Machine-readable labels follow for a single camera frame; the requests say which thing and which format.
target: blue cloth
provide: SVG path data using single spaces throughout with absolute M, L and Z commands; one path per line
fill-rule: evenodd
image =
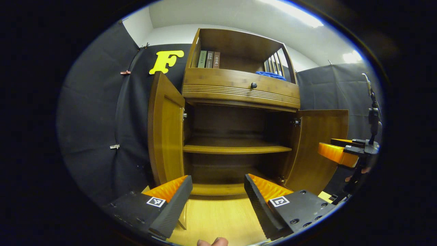
M 281 75 L 278 75 L 278 74 L 269 73 L 269 72 L 262 72 L 262 71 L 257 71 L 255 73 L 259 74 L 259 75 L 264 75 L 264 76 L 267 76 L 267 77 L 272 77 L 272 78 L 275 78 L 275 79 L 280 79 L 280 80 L 283 80 L 283 81 L 287 81 L 284 77 L 282 77 Z

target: cabinet door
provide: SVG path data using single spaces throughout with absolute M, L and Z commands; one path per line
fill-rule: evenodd
M 292 130 L 292 151 L 284 177 L 291 190 L 320 194 L 337 169 L 337 163 L 317 153 L 319 142 L 347 139 L 348 110 L 302 110 L 300 127 Z
M 182 117 L 185 99 L 162 72 L 156 72 L 147 116 L 149 156 L 156 185 L 184 175 Z

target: white wall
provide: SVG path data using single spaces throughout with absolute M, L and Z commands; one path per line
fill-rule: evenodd
M 123 18 L 123 25 L 138 46 L 145 46 L 144 40 L 153 30 L 149 7 L 142 8 Z
M 187 24 L 187 25 L 173 25 L 166 26 L 161 28 L 154 28 L 143 40 L 142 43 L 137 43 L 138 46 L 145 46 L 148 42 L 151 46 L 153 45 L 161 45 L 161 44 L 191 44 L 193 42 L 194 36 L 196 35 L 198 28 L 219 28 L 219 29 L 227 29 L 241 32 L 248 32 L 252 34 L 257 34 L 254 32 L 249 32 L 247 30 L 233 28 L 228 26 L 221 25 L 208 25 L 208 24 Z M 139 31 L 134 30 L 132 27 L 131 30 L 126 28 L 131 34 L 131 32 L 136 35 Z M 298 51 L 292 49 L 289 46 L 287 47 L 287 51 L 290 55 L 291 62 L 296 71 L 302 71 L 314 67 L 319 67 L 314 61 L 310 60 L 308 57 L 302 55 Z

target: book spine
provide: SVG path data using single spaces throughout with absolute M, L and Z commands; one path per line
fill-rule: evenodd
M 205 62 L 206 62 L 206 50 L 202 50 L 200 52 L 199 63 L 197 64 L 197 67 L 205 67 Z
M 214 63 L 212 68 L 220 68 L 220 52 L 214 52 Z
M 212 61 L 214 59 L 214 52 L 213 51 L 208 51 L 207 56 L 206 56 L 206 68 L 212 68 Z

